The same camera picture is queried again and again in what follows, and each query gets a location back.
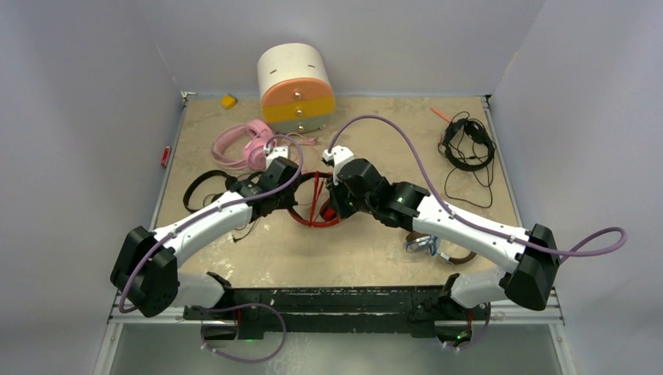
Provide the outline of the red black headphones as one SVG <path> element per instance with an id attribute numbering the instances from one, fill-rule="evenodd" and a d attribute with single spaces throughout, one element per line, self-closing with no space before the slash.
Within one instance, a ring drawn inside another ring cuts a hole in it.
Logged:
<path id="1" fill-rule="evenodd" d="M 323 188 L 326 187 L 329 178 L 332 178 L 331 173 L 324 173 L 321 171 L 302 173 L 291 185 L 298 190 L 305 182 L 309 180 L 314 182 L 309 216 L 305 219 L 294 208 L 288 209 L 288 214 L 297 223 L 300 223 L 305 227 L 327 228 L 336 226 L 341 222 L 341 220 L 337 218 L 335 212 L 328 206 L 329 198 L 325 201 L 321 200 Z"/>

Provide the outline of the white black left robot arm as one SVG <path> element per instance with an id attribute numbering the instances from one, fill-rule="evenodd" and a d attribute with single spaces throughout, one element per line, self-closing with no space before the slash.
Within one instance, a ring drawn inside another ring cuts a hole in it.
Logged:
<path id="1" fill-rule="evenodd" d="M 138 310 L 154 317 L 169 307 L 198 306 L 215 320 L 229 316 L 230 284 L 215 273 L 186 277 L 178 270 L 199 250 L 236 228 L 274 210 L 294 205 L 292 184 L 301 173 L 293 161 L 279 156 L 256 182 L 239 180 L 218 199 L 168 226 L 138 226 L 125 237 L 110 275 L 120 292 L 121 313 Z"/>

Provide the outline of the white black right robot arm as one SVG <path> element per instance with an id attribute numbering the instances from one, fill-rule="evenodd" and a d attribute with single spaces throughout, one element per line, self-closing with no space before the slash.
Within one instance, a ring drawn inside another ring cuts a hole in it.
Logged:
<path id="1" fill-rule="evenodd" d="M 512 227 L 463 209 L 444 207 L 427 189 L 391 183 L 366 159 L 334 165 L 328 182 L 338 218 L 366 213 L 387 227 L 437 237 L 488 259 L 494 268 L 450 276 L 439 296 L 441 312 L 457 318 L 482 303 L 510 300 L 533 311 L 546 308 L 561 264 L 558 256 L 535 250 L 551 245 L 551 231 Z"/>

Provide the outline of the brown leather silver headphones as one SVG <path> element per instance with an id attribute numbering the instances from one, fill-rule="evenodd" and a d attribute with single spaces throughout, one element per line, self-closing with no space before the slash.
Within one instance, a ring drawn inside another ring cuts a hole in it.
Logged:
<path id="1" fill-rule="evenodd" d="M 423 234 L 423 233 L 420 233 L 420 232 L 417 232 L 417 231 L 410 232 L 405 237 L 404 248 L 405 248 L 405 245 L 406 245 L 407 241 L 411 241 L 415 238 L 423 237 L 425 235 L 430 235 L 430 234 Z M 463 252 L 455 251 L 455 252 L 453 252 L 447 246 L 447 243 L 444 240 L 442 240 L 441 238 L 439 238 L 438 254 L 435 255 L 435 256 L 432 256 L 432 257 L 439 257 L 450 265 L 458 266 L 458 265 L 463 265 L 465 263 L 469 263 L 470 261 L 472 261 L 476 257 L 476 254 L 474 252 L 471 252 L 471 251 L 463 251 Z"/>

